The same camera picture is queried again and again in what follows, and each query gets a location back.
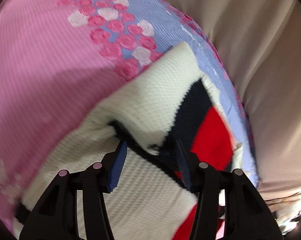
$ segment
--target beige curtain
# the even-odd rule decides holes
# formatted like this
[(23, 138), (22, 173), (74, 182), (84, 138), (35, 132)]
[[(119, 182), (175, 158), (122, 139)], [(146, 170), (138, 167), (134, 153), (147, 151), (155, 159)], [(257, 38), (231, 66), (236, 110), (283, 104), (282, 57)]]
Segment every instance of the beige curtain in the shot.
[(264, 199), (301, 192), (301, 5), (297, 0), (166, 0), (217, 48), (255, 137)]

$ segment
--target round joint pin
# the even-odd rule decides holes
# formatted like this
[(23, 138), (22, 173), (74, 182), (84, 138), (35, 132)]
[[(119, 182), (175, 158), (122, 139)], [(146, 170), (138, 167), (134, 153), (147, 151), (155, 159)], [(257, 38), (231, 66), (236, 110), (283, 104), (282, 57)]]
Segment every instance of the round joint pin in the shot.
[(199, 163), (198, 166), (199, 166), (200, 168), (202, 168), (202, 169), (208, 168), (208, 164), (207, 164), (207, 163), (204, 163), (204, 162)]
[(238, 176), (242, 175), (243, 174), (243, 171), (241, 169), (235, 169), (234, 170), (234, 173)]
[(103, 166), (103, 165), (102, 165), (101, 163), (94, 163), (94, 164), (93, 164), (93, 168), (94, 168), (95, 170), (100, 169), (102, 166)]
[(61, 170), (58, 174), (59, 176), (64, 177), (67, 175), (67, 170)]

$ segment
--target cloth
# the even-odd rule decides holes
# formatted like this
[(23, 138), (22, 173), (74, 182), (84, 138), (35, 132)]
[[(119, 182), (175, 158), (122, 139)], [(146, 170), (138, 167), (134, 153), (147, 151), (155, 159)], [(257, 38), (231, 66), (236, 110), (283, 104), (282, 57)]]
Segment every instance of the cloth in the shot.
[[(162, 0), (6, 1), (0, 11), (0, 218), (9, 229), (17, 200), (59, 142), (95, 104), (180, 41), (209, 78), (203, 81), (214, 86), (233, 146), (242, 145), (241, 161), (228, 168), (243, 167), (256, 185), (241, 104), (215, 48), (190, 17)], [(85, 160), (77, 152), (83, 150), (72, 154)]]
[[(97, 104), (59, 143), (25, 192), (23, 205), (32, 210), (59, 170), (77, 172), (101, 161), (115, 150), (116, 134), (131, 149), (118, 186), (104, 195), (114, 238), (176, 240), (175, 232), (196, 204), (196, 196), (180, 187), (169, 168), (166, 152), (171, 140), (180, 139), (186, 151), (191, 149), (200, 161), (219, 170), (237, 159), (230, 131), (210, 100), (216, 88), (205, 89), (204, 75), (190, 47), (183, 42), (175, 46)], [(121, 124), (116, 131), (110, 125), (115, 121)], [(156, 153), (153, 145), (158, 146)], [(80, 237), (85, 238), (82, 209), (78, 217)], [(190, 229), (183, 233), (189, 235)]]
[(217, 48), (249, 116), (264, 199), (301, 192), (301, 5), (166, 0)]

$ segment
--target blue gripper pad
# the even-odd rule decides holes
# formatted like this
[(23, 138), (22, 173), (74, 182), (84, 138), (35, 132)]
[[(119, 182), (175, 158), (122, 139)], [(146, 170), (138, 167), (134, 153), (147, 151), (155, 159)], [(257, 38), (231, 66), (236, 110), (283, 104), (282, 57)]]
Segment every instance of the blue gripper pad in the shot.
[(192, 180), (191, 180), (191, 170), (186, 161), (184, 149), (179, 141), (176, 141), (175, 144), (175, 157), (177, 160), (178, 168), (183, 180), (185, 187), (191, 191), (192, 189)]
[(124, 162), (127, 156), (127, 143), (125, 141), (121, 142), (118, 145), (116, 152), (117, 152), (117, 156), (113, 163), (112, 168), (110, 169), (110, 179), (107, 186), (110, 192), (112, 192), (114, 188), (116, 188), (118, 185), (118, 181), (120, 179)]

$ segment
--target striped pink fabric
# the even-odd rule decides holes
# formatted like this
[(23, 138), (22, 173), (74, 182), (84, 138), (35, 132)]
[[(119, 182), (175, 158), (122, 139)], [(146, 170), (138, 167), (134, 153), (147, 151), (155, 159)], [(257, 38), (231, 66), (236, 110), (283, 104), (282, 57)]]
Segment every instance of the striped pink fabric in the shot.
[(126, 82), (98, 53), (93, 28), (68, 22), (77, 7), (56, 2), (10, 0), (0, 14), (0, 217), (9, 229), (14, 199), (47, 154)]

